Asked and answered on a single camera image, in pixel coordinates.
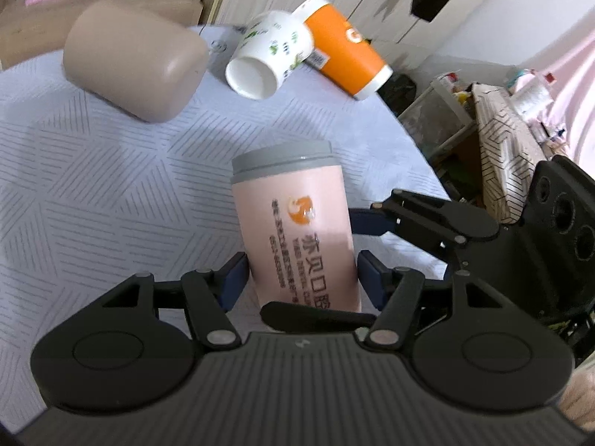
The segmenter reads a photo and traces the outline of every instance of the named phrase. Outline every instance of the wooden shelf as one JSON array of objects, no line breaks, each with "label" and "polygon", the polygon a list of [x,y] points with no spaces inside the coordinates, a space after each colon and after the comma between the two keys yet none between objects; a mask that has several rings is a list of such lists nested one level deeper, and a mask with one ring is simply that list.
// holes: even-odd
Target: wooden shelf
[{"label": "wooden shelf", "polygon": [[[54,0],[7,5],[0,13],[0,64],[3,70],[42,53],[59,50],[78,16],[98,0]],[[144,8],[185,26],[196,25],[199,0],[115,0]]]}]

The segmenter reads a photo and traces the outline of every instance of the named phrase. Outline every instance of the orange paper cup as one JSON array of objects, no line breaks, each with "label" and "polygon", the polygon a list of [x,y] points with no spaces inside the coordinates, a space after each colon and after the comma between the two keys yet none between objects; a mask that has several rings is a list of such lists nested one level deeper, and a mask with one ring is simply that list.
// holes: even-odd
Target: orange paper cup
[{"label": "orange paper cup", "polygon": [[374,94],[392,75],[353,25],[328,0],[306,0],[293,13],[314,37],[306,60],[358,100]]}]

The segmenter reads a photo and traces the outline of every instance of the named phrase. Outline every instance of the brown cylindrical object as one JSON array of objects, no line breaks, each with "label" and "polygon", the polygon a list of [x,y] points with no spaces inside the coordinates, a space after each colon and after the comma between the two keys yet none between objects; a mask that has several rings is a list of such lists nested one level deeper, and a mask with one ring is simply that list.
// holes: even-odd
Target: brown cylindrical object
[{"label": "brown cylindrical object", "polygon": [[174,118],[206,71],[200,35],[153,13],[102,0],[76,20],[64,46],[66,77],[146,120]]}]

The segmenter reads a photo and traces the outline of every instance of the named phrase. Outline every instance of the white paper cup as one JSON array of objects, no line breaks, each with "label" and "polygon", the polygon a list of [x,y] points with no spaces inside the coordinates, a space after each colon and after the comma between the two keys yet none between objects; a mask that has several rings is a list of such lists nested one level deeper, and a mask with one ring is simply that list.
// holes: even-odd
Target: white paper cup
[{"label": "white paper cup", "polygon": [[276,10],[263,13],[248,24],[225,78],[241,96],[271,97],[313,49],[312,34],[297,17]]}]

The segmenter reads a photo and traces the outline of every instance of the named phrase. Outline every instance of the ribbed black surface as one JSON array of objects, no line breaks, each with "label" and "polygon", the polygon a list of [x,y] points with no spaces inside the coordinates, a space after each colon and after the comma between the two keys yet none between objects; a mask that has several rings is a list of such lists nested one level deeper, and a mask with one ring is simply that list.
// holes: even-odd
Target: ribbed black surface
[{"label": "ribbed black surface", "polygon": [[350,335],[254,333],[239,350],[207,356],[162,402],[111,417],[50,409],[19,438],[27,446],[565,446],[584,434],[553,408],[487,417],[443,404],[399,357],[368,353]]}]

